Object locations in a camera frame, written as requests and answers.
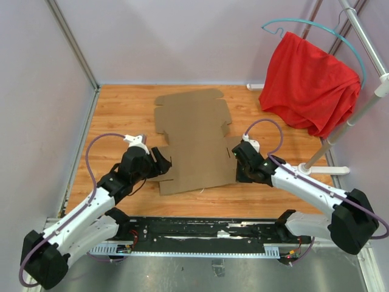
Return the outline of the brown cardboard box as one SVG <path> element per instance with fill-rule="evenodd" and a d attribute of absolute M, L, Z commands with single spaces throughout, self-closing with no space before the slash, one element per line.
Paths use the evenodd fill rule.
<path fill-rule="evenodd" d="M 167 142 L 159 151 L 172 163 L 166 174 L 155 179 L 160 195 L 236 182 L 232 148 L 242 136 L 229 136 L 232 118 L 223 96 L 218 89 L 202 89 L 155 99 L 156 133 Z"/>

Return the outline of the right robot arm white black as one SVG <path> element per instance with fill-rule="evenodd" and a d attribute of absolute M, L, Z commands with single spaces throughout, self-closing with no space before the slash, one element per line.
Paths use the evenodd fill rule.
<path fill-rule="evenodd" d="M 323 238 L 356 255 L 373 238 L 379 220 L 362 191 L 347 192 L 326 185 L 300 173 L 277 156 L 264 158 L 247 141 L 241 141 L 232 152 L 237 160 L 237 181 L 285 190 L 321 211 L 320 215 L 294 209 L 285 211 L 275 223 L 275 235 L 280 242 L 290 243 L 304 236 Z"/>

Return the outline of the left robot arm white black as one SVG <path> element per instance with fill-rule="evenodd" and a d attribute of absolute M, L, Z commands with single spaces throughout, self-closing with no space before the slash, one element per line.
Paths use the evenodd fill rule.
<path fill-rule="evenodd" d="M 30 231 L 22 244 L 19 282 L 49 290 L 58 285 L 75 262 L 99 243 L 129 236 L 127 215 L 116 205 L 128 197 L 134 186 L 166 174 L 172 163 L 158 148 L 130 146 L 119 163 L 93 182 L 92 192 L 58 222 L 37 232 Z"/>

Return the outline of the white garment rack base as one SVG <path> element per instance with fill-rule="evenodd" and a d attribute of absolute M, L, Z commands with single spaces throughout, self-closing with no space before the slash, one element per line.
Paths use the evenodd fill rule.
<path fill-rule="evenodd" d="M 347 175 L 350 173 L 348 167 L 334 167 L 334 166 L 312 166 L 309 169 L 305 167 L 304 163 L 294 166 L 296 170 L 305 175 Z"/>

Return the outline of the red cloth on hanger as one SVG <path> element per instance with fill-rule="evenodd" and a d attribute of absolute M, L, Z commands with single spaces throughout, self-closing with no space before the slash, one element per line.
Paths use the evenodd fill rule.
<path fill-rule="evenodd" d="M 354 70 L 287 32 L 270 59 L 259 102 L 290 127 L 326 139 L 352 115 L 361 89 Z"/>

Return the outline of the teal clothes hanger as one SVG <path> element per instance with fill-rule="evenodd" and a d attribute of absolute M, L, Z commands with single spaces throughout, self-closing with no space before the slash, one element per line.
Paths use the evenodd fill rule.
<path fill-rule="evenodd" d="M 336 56 L 336 53 L 331 52 L 330 46 L 323 46 L 324 41 L 319 41 L 318 39 L 319 37 L 324 37 L 324 40 L 330 40 L 333 42 L 337 41 L 341 46 L 345 46 L 348 49 L 349 54 L 357 62 L 357 73 L 359 73 L 360 84 L 363 89 L 367 82 L 367 70 L 365 62 L 362 60 L 362 56 L 355 45 L 347 40 L 346 36 L 339 32 L 340 22 L 343 18 L 343 14 L 345 14 L 346 11 L 348 11 L 348 9 L 343 9 L 338 14 L 337 23 L 332 27 L 326 26 L 313 19 L 282 17 L 274 18 L 263 23 L 261 25 L 261 29 L 264 32 L 283 38 L 286 36 L 286 32 L 288 32 L 288 28 L 292 27 L 293 25 L 296 27 L 300 26 L 302 28 L 302 34 L 300 35 L 300 38 L 312 42 L 314 45 L 317 45 L 319 48 L 333 56 Z"/>

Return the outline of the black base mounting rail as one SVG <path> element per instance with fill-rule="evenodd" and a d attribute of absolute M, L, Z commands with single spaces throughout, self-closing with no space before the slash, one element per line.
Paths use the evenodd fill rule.
<path fill-rule="evenodd" d="M 308 244 L 308 236 L 282 235 L 275 220 L 250 218 L 130 217 L 119 224 L 115 238 L 137 235 L 141 242 L 154 238 L 254 239 L 264 243 Z"/>

